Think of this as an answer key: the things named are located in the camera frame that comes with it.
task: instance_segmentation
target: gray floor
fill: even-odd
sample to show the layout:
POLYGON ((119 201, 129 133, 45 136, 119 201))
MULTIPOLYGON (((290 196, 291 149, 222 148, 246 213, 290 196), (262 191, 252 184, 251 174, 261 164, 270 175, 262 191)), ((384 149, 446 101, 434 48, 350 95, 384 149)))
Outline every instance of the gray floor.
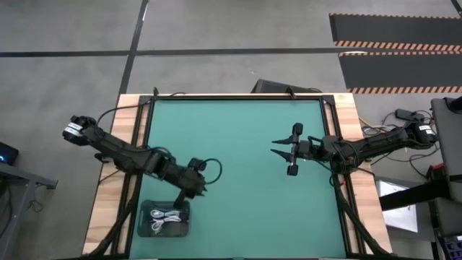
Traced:
MULTIPOLYGON (((0 2, 0 51, 101 51, 130 46, 141 0, 0 2)), ((152 0, 139 49, 332 47, 329 12, 457 16, 449 0, 152 0)), ((91 148, 61 138, 74 115, 98 116, 116 104, 126 58, 0 58, 0 141, 17 147, 19 167, 59 179, 37 191, 45 209, 30 212, 18 259, 78 256, 100 164, 91 148)), ((335 54, 137 58, 128 93, 249 92, 259 78, 345 92, 335 54)), ((358 95, 372 124, 396 108, 430 107, 442 95, 358 95)), ((109 128, 110 120, 103 122, 109 128)), ((408 158, 415 151, 399 151, 408 158)), ((439 154, 417 162, 424 171, 439 154)), ((409 164, 383 160, 379 176, 422 181, 409 164)), ((404 256, 431 257, 428 242, 392 234, 404 256)))

